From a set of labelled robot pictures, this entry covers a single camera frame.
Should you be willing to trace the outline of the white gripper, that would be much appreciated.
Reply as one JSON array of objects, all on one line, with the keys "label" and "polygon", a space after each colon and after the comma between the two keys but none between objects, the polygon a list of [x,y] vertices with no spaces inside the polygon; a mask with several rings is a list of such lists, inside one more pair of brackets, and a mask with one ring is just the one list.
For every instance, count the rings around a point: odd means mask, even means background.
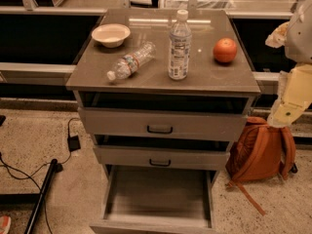
[{"label": "white gripper", "polygon": [[[280,48],[285,45],[289,22],[280,24],[266,38],[265,45]],[[298,63],[290,72],[281,71],[278,81],[278,99],[267,117],[275,128],[290,126],[312,103],[312,65]]]}]

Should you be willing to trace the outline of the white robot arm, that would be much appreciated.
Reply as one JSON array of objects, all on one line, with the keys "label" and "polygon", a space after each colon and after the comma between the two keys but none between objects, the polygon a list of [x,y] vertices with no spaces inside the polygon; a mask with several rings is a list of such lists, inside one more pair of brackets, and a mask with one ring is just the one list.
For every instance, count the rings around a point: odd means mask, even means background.
[{"label": "white robot arm", "polygon": [[285,55],[296,62],[289,73],[281,71],[278,98],[268,116],[268,124],[291,125],[312,103],[312,0],[300,3],[292,18],[279,25],[265,40],[272,48],[285,47]]}]

